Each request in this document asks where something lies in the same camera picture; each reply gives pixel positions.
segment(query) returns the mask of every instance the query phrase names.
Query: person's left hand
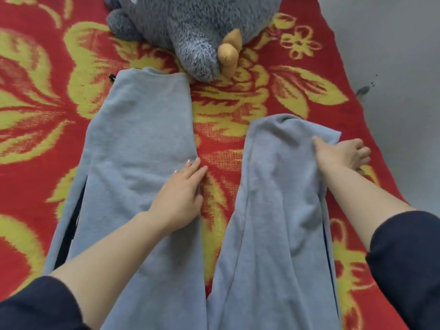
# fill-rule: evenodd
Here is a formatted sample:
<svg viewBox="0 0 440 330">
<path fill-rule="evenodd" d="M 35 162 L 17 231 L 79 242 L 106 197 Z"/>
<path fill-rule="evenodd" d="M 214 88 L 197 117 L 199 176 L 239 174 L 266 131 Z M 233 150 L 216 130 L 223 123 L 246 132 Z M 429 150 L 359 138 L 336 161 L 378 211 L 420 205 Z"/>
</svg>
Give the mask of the person's left hand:
<svg viewBox="0 0 440 330">
<path fill-rule="evenodd" d="M 196 190 L 208 167 L 199 167 L 197 158 L 192 164 L 188 161 L 181 171 L 175 171 L 151 204 L 148 215 L 163 223 L 166 234 L 187 226 L 200 214 L 203 196 L 196 195 Z"/>
</svg>

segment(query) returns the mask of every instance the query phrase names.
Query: dark blue sleeve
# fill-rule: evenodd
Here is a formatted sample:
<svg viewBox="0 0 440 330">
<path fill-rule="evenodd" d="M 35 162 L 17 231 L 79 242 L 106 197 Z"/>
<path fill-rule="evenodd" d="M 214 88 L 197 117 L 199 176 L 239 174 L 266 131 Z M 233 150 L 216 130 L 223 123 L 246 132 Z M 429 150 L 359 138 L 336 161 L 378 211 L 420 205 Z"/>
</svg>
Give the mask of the dark blue sleeve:
<svg viewBox="0 0 440 330">
<path fill-rule="evenodd" d="M 377 285 L 411 330 L 440 328 L 440 220 L 405 212 L 374 233 L 366 257 Z"/>
<path fill-rule="evenodd" d="M 90 330 L 79 306 L 59 280 L 40 277 L 0 302 L 0 330 Z"/>
</svg>

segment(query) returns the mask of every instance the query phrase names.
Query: red and yellow blanket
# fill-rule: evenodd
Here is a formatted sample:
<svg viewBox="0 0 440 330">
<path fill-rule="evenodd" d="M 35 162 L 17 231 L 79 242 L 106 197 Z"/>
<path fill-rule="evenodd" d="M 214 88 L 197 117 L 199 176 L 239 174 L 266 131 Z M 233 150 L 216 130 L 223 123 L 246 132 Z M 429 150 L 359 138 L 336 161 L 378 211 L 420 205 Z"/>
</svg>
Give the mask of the red and yellow blanket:
<svg viewBox="0 0 440 330">
<path fill-rule="evenodd" d="M 108 75 L 146 66 L 180 71 L 172 54 L 112 37 L 107 13 L 103 0 L 0 0 L 0 299 L 41 273 L 87 125 L 111 87 Z M 198 152 L 209 165 L 202 210 L 208 293 L 251 120 L 294 113 L 342 131 L 343 139 L 364 139 L 373 150 L 364 171 L 399 195 L 317 0 L 284 0 L 273 24 L 245 46 L 234 80 L 194 83 L 192 98 Z M 404 329 L 331 196 L 328 205 L 344 329 Z"/>
</svg>

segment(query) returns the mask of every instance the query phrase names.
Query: pants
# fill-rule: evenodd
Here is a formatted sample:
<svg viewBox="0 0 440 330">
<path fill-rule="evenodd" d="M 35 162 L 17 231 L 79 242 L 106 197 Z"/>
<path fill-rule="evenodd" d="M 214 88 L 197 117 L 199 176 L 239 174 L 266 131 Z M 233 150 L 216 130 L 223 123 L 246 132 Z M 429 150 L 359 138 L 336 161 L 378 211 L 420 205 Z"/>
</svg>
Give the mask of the pants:
<svg viewBox="0 0 440 330">
<path fill-rule="evenodd" d="M 197 218 L 153 249 L 103 329 L 340 329 L 313 135 L 337 143 L 340 134 L 287 114 L 252 122 L 209 298 Z M 186 76 L 121 71 L 88 128 L 45 273 L 55 267 L 81 192 L 69 258 L 148 210 L 172 172 L 195 157 Z"/>
</svg>

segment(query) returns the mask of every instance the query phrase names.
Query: white wall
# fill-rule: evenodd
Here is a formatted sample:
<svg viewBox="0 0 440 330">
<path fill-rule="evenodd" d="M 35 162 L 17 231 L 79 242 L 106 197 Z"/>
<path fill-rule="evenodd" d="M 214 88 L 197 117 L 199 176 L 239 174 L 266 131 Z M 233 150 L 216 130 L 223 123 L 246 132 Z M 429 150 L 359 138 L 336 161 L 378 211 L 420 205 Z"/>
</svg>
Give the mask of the white wall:
<svg viewBox="0 0 440 330">
<path fill-rule="evenodd" d="M 440 216 L 440 0 L 319 2 L 401 193 Z"/>
</svg>

